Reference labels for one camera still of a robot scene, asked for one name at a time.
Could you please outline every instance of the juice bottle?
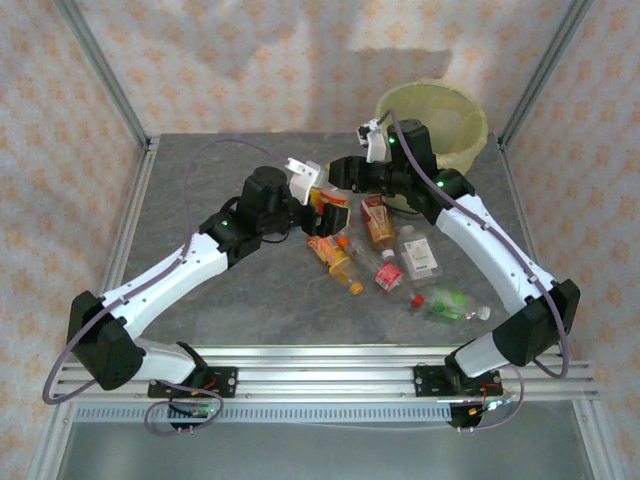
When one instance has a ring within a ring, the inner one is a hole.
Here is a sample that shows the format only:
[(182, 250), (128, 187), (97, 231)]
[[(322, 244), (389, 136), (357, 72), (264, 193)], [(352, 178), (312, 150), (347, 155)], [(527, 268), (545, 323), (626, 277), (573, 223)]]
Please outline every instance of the juice bottle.
[(382, 195), (369, 195), (360, 203), (362, 218), (364, 219), (373, 247), (393, 256), (393, 244), (396, 242), (396, 232), (393, 229), (393, 221), (389, 209), (382, 200)]
[(351, 260), (332, 236), (307, 237), (307, 244), (329, 267), (329, 274), (333, 278), (342, 285), (348, 286), (353, 295), (362, 292), (362, 283), (356, 277)]

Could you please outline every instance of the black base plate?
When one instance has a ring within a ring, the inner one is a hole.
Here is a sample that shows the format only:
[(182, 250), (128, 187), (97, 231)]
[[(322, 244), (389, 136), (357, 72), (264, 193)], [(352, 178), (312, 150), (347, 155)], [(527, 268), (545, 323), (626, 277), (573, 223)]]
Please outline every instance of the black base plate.
[[(208, 388), (207, 390), (211, 390), (212, 392), (217, 393), (222, 398), (235, 398), (236, 388), (238, 386), (238, 369), (236, 367), (209, 366), (207, 367), (205, 378), (209, 379), (208, 381), (211, 381), (214, 378), (216, 379), (216, 383), (213, 385), (213, 387)], [(155, 383), (155, 385), (149, 384), (147, 395), (149, 398), (206, 397), (206, 395), (196, 395), (194, 397), (190, 392), (184, 392), (182, 390), (169, 388), (159, 382)]]
[(462, 391), (457, 393), (445, 376), (445, 367), (441, 365), (413, 367), (413, 384), (416, 397), (457, 397), (460, 395), (482, 397), (485, 394), (483, 385), (487, 386), (487, 397), (499, 397), (503, 393), (502, 380), (497, 371), (487, 372), (479, 377), (469, 379), (463, 385)]

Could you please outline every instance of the glass panel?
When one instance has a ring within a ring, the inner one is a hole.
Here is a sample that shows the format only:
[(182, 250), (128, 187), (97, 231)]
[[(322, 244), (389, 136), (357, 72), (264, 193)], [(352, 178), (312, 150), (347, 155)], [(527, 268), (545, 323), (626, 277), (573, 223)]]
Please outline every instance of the glass panel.
[(525, 403), (472, 435), (400, 427), (221, 423), (166, 439), (141, 424), (75, 424), (58, 478), (592, 478), (571, 402)]

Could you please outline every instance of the wallpaper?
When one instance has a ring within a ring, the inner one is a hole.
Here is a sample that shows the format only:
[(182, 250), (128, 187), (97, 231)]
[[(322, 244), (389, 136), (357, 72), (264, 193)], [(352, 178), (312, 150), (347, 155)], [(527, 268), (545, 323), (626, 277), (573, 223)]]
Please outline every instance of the wallpaper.
[(23, 478), (73, 297), (96, 289), (139, 153), (53, 1), (0, 0), (0, 476)]
[(467, 87), (500, 131), (570, 3), (80, 1), (153, 134), (351, 131), (424, 77)]
[(543, 264), (582, 289), (571, 333), (597, 360), (640, 478), (640, 3), (595, 2), (509, 151)]

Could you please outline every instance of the water bottle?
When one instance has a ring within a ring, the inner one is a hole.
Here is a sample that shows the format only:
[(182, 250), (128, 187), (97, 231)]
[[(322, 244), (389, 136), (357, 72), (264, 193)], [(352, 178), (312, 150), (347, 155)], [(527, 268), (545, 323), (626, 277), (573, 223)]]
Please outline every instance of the water bottle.
[(396, 250), (404, 271), (414, 285), (430, 283), (441, 274), (427, 237), (416, 232), (412, 225), (400, 229)]
[(414, 308), (422, 306), (424, 297), (415, 293), (411, 282), (405, 281), (404, 272), (390, 261), (393, 258), (393, 251), (385, 251), (383, 258), (366, 248), (357, 238), (349, 238), (344, 234), (339, 235), (336, 242), (355, 263), (375, 274), (375, 282), (384, 291), (393, 290), (397, 295), (409, 299)]
[(453, 320), (479, 318), (486, 321), (491, 315), (491, 308), (482, 304), (477, 298), (446, 288), (429, 288), (424, 301), (431, 312)]

